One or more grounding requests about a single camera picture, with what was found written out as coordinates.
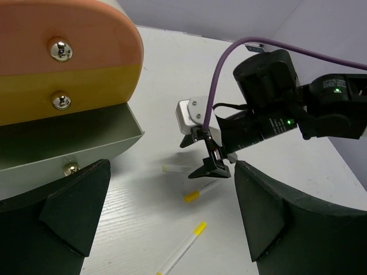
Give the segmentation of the grey-green organizer bottom drawer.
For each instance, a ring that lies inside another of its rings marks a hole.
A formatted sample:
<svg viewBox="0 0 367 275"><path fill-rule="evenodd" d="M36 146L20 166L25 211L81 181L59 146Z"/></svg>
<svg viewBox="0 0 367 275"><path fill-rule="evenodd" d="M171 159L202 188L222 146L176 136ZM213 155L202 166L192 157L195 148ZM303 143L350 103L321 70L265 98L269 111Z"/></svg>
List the grey-green organizer bottom drawer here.
<svg viewBox="0 0 367 275"><path fill-rule="evenodd" d="M111 160L143 134L127 103L2 126L1 199L59 180L71 164Z"/></svg>

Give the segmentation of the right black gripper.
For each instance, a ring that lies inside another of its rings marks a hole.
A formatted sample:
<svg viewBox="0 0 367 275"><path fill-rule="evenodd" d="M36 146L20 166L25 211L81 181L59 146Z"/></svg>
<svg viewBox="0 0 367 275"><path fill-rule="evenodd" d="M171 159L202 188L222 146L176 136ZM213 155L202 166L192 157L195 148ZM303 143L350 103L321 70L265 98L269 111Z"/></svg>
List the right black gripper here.
<svg viewBox="0 0 367 275"><path fill-rule="evenodd" d="M295 128L295 119L284 110L241 111L227 118L217 117L221 130L222 145L227 154L242 150ZM186 148L195 143L192 135L185 135L179 147ZM222 160L208 157L203 165L193 171L188 178L230 178L229 167Z"/></svg>

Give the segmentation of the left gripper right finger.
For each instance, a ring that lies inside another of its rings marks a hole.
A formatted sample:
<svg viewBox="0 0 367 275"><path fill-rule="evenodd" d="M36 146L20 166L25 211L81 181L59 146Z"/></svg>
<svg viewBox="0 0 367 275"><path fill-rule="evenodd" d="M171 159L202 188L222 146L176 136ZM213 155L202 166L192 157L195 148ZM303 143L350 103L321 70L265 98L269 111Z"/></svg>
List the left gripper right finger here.
<svg viewBox="0 0 367 275"><path fill-rule="evenodd" d="M244 161L235 188L260 274L365 274L366 211L324 201Z"/></svg>

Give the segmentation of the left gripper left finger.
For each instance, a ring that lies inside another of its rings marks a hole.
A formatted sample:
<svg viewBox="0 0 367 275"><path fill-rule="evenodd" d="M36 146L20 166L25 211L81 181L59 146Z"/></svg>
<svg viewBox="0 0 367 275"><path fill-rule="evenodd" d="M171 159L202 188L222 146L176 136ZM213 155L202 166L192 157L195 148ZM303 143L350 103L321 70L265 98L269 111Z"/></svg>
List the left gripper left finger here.
<svg viewBox="0 0 367 275"><path fill-rule="evenodd" d="M1 201L1 274L80 274L111 179L101 159Z"/></svg>

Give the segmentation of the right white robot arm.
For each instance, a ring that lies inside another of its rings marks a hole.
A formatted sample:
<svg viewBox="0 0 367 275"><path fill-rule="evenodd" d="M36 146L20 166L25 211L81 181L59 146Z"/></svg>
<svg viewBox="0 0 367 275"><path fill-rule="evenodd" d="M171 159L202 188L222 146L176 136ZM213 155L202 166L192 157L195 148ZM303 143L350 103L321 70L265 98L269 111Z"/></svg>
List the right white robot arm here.
<svg viewBox="0 0 367 275"><path fill-rule="evenodd" d="M233 76L245 103L236 113L212 116L204 131L206 98L182 100L177 118L184 135L181 147L203 140L208 157L190 178L229 178L224 160L236 161L236 152L292 129L303 138L366 136L366 76L327 74L300 85L290 54L285 50L260 53L239 64Z"/></svg>

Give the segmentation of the white pen orange-yellow cap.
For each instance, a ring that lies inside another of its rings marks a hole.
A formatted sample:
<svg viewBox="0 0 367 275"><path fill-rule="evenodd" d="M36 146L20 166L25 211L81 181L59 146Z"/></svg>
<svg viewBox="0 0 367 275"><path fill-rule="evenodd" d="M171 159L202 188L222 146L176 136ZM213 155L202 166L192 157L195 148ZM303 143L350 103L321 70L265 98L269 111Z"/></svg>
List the white pen orange-yellow cap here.
<svg viewBox="0 0 367 275"><path fill-rule="evenodd" d="M205 193L209 192L210 190L216 188L220 184L221 184L221 181L219 181L219 180L212 181L212 182L208 183L207 185L204 185L200 189L195 190L195 191L191 192L188 195L185 195L183 197L183 199L186 203L191 203L191 202L195 201L196 199L198 199L200 196L202 196Z"/></svg>

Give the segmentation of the white pen pale yellow cap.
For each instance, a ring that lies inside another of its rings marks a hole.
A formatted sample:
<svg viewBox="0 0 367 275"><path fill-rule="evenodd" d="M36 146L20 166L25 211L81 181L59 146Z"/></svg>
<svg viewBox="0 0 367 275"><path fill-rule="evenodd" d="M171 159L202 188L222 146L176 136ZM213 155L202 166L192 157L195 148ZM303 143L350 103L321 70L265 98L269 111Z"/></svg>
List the white pen pale yellow cap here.
<svg viewBox="0 0 367 275"><path fill-rule="evenodd" d="M189 174L189 173L192 173L195 170L196 170L196 168L191 167L191 166L179 166L179 165L173 165L173 164L164 164L162 166L162 171L163 172L168 172L168 173Z"/></svg>

